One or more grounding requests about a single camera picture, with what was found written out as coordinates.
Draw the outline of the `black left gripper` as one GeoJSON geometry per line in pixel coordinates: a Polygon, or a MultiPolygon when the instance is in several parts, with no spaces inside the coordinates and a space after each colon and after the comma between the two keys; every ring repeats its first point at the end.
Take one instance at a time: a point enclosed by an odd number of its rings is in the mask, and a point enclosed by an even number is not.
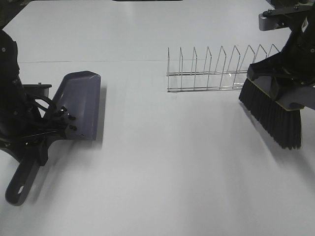
{"type": "Polygon", "coordinates": [[[26,94],[20,80],[18,46],[0,32],[0,149],[18,162],[44,166],[53,141],[65,138],[61,106],[48,97],[26,94]]]}

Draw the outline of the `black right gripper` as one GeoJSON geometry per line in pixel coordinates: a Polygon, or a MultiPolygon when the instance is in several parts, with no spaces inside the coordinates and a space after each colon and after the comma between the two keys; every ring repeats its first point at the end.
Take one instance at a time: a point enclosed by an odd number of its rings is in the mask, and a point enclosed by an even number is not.
{"type": "Polygon", "coordinates": [[[248,68],[248,79],[262,76],[291,79],[300,84],[315,84],[315,16],[309,14],[294,21],[292,32],[283,49],[248,68]]]}

